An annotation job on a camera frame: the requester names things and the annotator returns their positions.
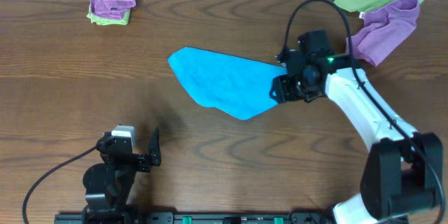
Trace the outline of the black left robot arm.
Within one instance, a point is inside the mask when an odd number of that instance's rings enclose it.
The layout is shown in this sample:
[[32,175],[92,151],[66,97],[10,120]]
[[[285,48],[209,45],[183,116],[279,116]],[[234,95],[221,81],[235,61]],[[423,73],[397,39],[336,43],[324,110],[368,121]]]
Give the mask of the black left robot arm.
[[102,163],[89,168],[83,176],[86,189],[86,209],[82,223],[135,223],[137,211],[127,205],[136,173],[150,172],[162,162],[159,129],[155,129],[148,143],[147,154],[133,153],[135,128],[119,125],[105,132],[95,149]]

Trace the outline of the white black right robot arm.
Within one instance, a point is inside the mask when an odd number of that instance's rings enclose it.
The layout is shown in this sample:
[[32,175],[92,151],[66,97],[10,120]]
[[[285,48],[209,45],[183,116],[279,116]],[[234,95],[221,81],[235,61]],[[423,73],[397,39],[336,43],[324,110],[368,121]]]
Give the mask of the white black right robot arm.
[[324,30],[283,47],[276,59],[286,73],[274,78],[278,103],[327,97],[346,115],[368,150],[360,192],[332,209],[334,223],[399,223],[442,206],[442,143],[405,122],[373,88],[349,52],[336,54]]

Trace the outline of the blue microfiber cloth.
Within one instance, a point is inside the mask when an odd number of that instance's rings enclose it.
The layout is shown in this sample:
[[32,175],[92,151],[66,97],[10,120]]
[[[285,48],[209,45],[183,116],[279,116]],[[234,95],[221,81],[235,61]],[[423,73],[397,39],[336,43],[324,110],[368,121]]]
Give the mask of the blue microfiber cloth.
[[286,73],[281,66],[191,47],[174,52],[167,61],[195,102],[239,120],[277,106],[270,97],[272,81]]

